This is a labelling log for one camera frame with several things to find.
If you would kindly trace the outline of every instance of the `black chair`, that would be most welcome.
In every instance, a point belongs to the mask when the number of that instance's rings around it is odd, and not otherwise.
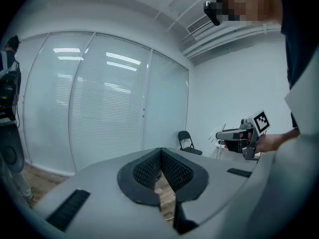
[[[186,148],[183,149],[183,147],[181,146],[181,141],[183,141],[185,139],[190,139],[191,145],[190,145],[190,147],[186,147]],[[189,153],[193,153],[193,154],[196,154],[196,155],[203,154],[202,151],[200,151],[198,149],[195,149],[193,141],[190,138],[190,134],[187,131],[181,131],[181,132],[178,133],[178,141],[179,141],[179,144],[180,144],[180,150],[183,150],[183,151],[186,151],[186,152],[189,152]]]

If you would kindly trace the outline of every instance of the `man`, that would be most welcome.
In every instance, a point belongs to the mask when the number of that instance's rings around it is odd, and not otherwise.
[[[5,66],[5,64],[3,63],[3,57],[2,54],[0,55],[0,75],[2,77],[5,77],[5,74],[2,75],[1,72],[4,71],[4,69],[9,68],[10,71],[9,73],[15,73],[16,72],[16,97],[13,100],[12,106],[17,105],[17,101],[19,99],[19,93],[20,93],[20,85],[21,85],[21,71],[19,68],[18,63],[15,60],[15,54],[19,48],[19,38],[17,36],[11,37],[9,39],[9,41],[7,42],[7,44],[5,45],[4,48],[4,52],[6,55],[6,63],[7,65]],[[2,177],[6,178],[6,181],[8,182],[8,185],[10,185],[10,178],[13,179],[15,186],[17,187],[17,189],[20,191],[20,193],[28,200],[32,199],[33,194],[31,192],[31,188],[28,185],[26,178],[23,174],[23,172],[19,172],[19,173],[14,173],[12,171],[9,172],[9,169],[7,168],[7,166],[5,165],[4,162],[0,162],[1,163],[1,171],[2,171]],[[15,193],[14,187],[10,187],[11,188],[11,196],[17,200],[20,201],[19,195]]]
[[[288,81],[292,88],[310,62],[318,46],[319,35],[315,19],[317,0],[216,0],[222,13],[238,15],[240,20],[253,23],[276,22],[286,37]],[[259,138],[256,153],[275,151],[279,146],[300,133],[292,116],[293,128],[283,134],[266,134]]]

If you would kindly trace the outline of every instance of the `wooden floor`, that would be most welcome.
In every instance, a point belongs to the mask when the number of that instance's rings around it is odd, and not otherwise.
[[[33,199],[29,202],[31,208],[33,208],[47,192],[68,179],[68,177],[44,172],[28,164],[24,167],[24,174],[33,192]],[[175,211],[175,193],[163,174],[156,183],[155,192],[159,194],[163,217],[172,225],[172,218],[174,217]]]

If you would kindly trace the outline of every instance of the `ceiling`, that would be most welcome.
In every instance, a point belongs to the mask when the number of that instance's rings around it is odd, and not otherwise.
[[[70,0],[28,0],[25,8],[39,8],[46,4],[50,5],[62,4]],[[118,6],[127,7],[150,17],[150,20],[155,20],[164,27],[165,32],[173,34],[177,40],[180,40],[179,46],[181,51],[187,56],[187,52],[196,54],[196,51],[203,50],[207,46],[207,42],[216,40],[216,38],[234,33],[236,29],[225,31],[225,26],[220,25],[215,27],[211,22],[201,29],[200,35],[190,35],[187,27],[205,16],[203,11],[203,3],[211,0],[78,0],[94,1],[102,3],[112,3]]]

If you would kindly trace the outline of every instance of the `air conditioner vent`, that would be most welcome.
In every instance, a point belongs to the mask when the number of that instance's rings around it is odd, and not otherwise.
[[[189,32],[189,34],[193,34],[195,33],[197,30],[199,30],[200,28],[202,28],[203,26],[207,25],[208,23],[210,23],[210,19],[209,17],[207,17],[206,15],[204,15],[203,17],[199,18],[197,21],[195,21],[193,24],[191,24],[190,26],[187,27],[187,30]]]

